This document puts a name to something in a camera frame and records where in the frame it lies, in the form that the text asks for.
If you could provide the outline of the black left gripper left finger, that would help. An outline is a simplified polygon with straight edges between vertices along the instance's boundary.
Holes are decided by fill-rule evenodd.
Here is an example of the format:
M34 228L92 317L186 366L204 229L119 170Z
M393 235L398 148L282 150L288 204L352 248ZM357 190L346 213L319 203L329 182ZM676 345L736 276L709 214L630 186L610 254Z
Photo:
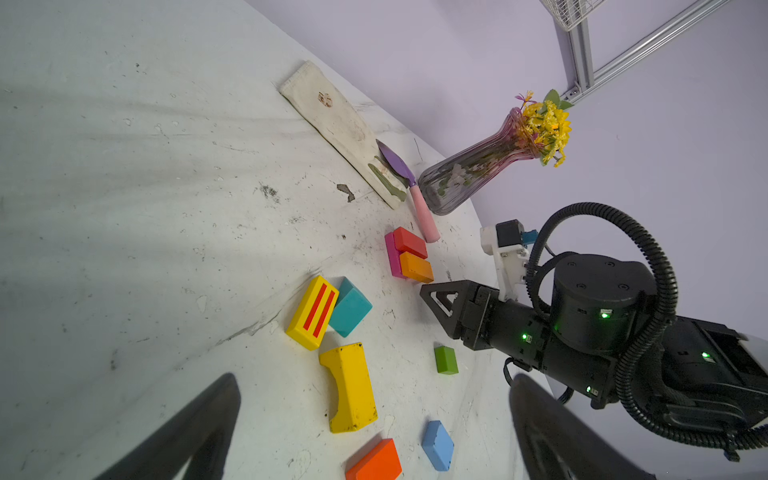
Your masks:
M241 394L226 373L120 461L101 479L221 479Z

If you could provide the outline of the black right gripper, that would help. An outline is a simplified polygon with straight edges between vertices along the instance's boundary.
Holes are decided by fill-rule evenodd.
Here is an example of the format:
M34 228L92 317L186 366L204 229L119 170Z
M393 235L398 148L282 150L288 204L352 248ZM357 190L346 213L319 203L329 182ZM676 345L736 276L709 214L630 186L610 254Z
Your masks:
M420 297L446 334L469 349L498 350L518 368L541 372L596 408L618 401L609 378L614 362L566 345L533 308L502 302L496 289L470 280L424 284Z

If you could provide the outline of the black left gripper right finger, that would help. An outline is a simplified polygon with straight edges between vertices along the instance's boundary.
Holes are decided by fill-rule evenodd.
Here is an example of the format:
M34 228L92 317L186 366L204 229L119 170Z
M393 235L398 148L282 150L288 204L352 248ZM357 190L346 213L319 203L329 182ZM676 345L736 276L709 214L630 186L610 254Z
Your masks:
M514 429L531 479L652 479L533 379L518 374L509 397Z

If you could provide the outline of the orange wood block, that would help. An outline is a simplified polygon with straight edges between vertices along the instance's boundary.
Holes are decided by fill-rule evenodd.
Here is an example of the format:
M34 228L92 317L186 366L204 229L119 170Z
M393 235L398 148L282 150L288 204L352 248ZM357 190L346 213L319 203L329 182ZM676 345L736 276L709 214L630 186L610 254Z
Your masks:
M434 273L428 260L410 252L402 252L399 261L402 275L405 278L425 284L434 281Z

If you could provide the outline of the magenta wood block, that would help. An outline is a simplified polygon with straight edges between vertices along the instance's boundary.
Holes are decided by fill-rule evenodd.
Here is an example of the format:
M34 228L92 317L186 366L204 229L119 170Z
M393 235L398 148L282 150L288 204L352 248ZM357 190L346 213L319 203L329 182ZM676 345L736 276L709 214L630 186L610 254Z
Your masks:
M392 275L397 278L404 278L400 263L400 252L395 246L394 233L387 233L384 239Z

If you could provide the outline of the red wood block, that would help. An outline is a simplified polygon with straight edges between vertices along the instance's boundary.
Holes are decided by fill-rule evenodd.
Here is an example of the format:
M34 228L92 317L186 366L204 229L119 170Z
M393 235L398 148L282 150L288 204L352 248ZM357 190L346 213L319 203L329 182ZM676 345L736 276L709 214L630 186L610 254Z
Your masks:
M416 234L402 227L393 231L395 249L400 253L410 253L418 258L427 259L426 242Z

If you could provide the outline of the yellow red striped block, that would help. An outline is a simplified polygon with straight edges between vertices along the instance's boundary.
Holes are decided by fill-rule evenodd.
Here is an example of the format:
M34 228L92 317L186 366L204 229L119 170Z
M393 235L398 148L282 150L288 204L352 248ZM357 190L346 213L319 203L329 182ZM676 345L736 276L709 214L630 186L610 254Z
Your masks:
M314 277L286 329L286 334L307 350L317 350L327 331L339 296L339 290L324 277Z

